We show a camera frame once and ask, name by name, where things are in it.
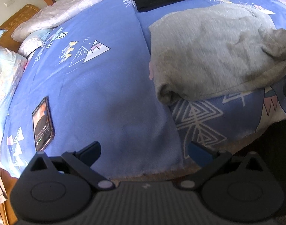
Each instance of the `phone case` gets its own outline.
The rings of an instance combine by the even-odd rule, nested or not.
[[[43,102],[46,102],[46,111],[47,111],[47,117],[50,123],[50,129],[51,129],[51,136],[48,138],[48,140],[44,143],[44,145],[42,146],[42,148],[40,150],[37,150],[36,148],[36,138],[35,138],[35,129],[34,129],[34,113],[38,110],[38,108],[42,105]],[[50,111],[49,111],[49,104],[48,104],[48,97],[44,97],[42,99],[42,101],[40,102],[40,104],[35,108],[35,110],[33,110],[32,113],[32,121],[33,121],[33,133],[34,133],[34,141],[35,141],[35,148],[36,151],[43,151],[46,149],[46,147],[49,145],[49,143],[53,140],[53,138],[55,137],[55,130],[53,128],[53,124],[52,124],[52,120],[51,120],[51,116],[50,116]]]

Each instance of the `smartphone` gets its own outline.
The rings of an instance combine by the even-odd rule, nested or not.
[[[33,129],[36,151],[43,151],[55,136],[47,97],[44,97],[33,111]]]

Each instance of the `bed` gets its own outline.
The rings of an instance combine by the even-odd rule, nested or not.
[[[56,133],[46,153],[99,141],[102,155],[92,168],[112,180],[184,176],[198,169],[188,157],[190,141],[236,153],[286,119],[286,77],[266,89],[171,107],[156,99],[148,26],[167,13],[219,3],[249,5],[286,29],[285,0],[187,0],[146,13],[138,13],[132,0],[103,0],[54,28],[13,97],[0,167],[18,178],[33,157],[31,113],[45,96]],[[97,44],[102,52],[92,49]]]

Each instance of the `headboard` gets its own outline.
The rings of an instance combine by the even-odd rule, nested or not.
[[[14,30],[23,22],[29,20],[32,16],[40,11],[40,8],[27,4],[21,8],[17,13],[10,17],[6,22],[0,26],[0,30],[7,30],[0,38],[0,46],[8,48],[11,51],[18,52],[21,43],[11,38]]]

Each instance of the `triangular cutout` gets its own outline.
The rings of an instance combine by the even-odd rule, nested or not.
[[[248,164],[247,164],[247,166],[246,166],[246,169],[262,172],[262,167],[261,167],[261,165],[257,162],[257,159],[256,159],[256,158],[250,158],[250,160],[249,160],[249,162],[248,162]]]
[[[44,170],[44,169],[47,169],[47,166],[42,157],[39,157],[35,161],[34,165],[31,167],[31,171],[38,171],[38,170]]]

